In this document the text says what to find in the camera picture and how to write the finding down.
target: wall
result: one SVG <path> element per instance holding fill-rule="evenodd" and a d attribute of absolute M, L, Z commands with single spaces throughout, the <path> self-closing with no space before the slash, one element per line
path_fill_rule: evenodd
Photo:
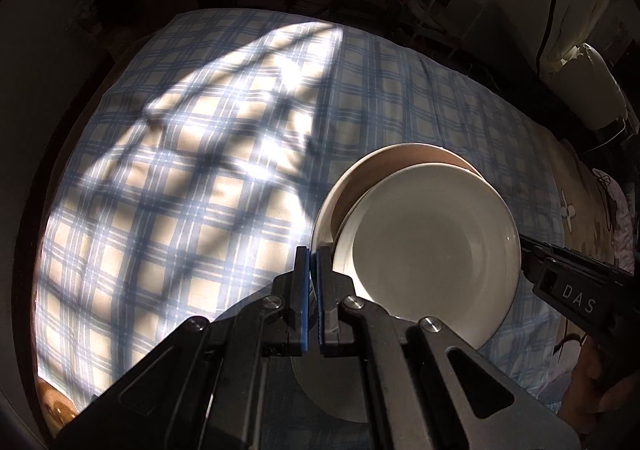
<path fill-rule="evenodd" d="M 0 388 L 34 430 L 15 362 L 15 236 L 47 141 L 104 52 L 69 31 L 82 0 L 0 0 Z"/>

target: white bowl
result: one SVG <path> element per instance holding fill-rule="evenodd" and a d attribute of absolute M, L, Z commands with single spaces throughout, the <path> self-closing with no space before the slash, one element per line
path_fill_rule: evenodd
<path fill-rule="evenodd" d="M 438 317 L 479 349 L 513 301 L 520 243 L 507 205 L 484 179 L 449 164 L 419 164 L 356 204 L 334 270 L 391 315 Z"/>

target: human hand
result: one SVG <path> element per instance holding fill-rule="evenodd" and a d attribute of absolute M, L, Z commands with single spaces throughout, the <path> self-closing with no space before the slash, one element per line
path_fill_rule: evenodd
<path fill-rule="evenodd" d="M 602 363 L 597 345 L 587 337 L 580 357 L 571 373 L 571 383 L 562 397 L 558 416 L 580 434 L 588 434 L 596 425 L 596 414 L 620 408 L 640 378 L 640 371 L 627 376 L 604 394 L 596 390 L 596 380 L 602 375 Z"/>

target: blue checkered cloth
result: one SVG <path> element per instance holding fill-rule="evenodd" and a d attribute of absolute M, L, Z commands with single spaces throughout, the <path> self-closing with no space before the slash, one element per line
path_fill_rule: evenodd
<path fill-rule="evenodd" d="M 176 17 L 68 160 L 36 267 L 39 375 L 84 408 L 185 318 L 217 318 L 287 271 L 335 181 L 403 141 L 464 157 L 521 233 L 563 244 L 532 123 L 487 88 L 351 27 L 255 10 Z M 558 321 L 521 278 L 482 353 L 536 394 Z"/>

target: stacked plates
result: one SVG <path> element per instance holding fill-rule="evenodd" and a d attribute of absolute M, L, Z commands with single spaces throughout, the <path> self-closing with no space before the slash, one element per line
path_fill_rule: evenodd
<path fill-rule="evenodd" d="M 417 143 L 375 151 L 353 165 L 321 207 L 312 249 L 334 249 L 334 270 L 391 315 L 436 316 L 480 348 L 507 314 L 520 273 L 518 233 L 504 201 L 478 171 Z M 298 382 L 332 416 L 366 422 L 358 362 L 324 358 L 317 336 L 292 359 Z"/>

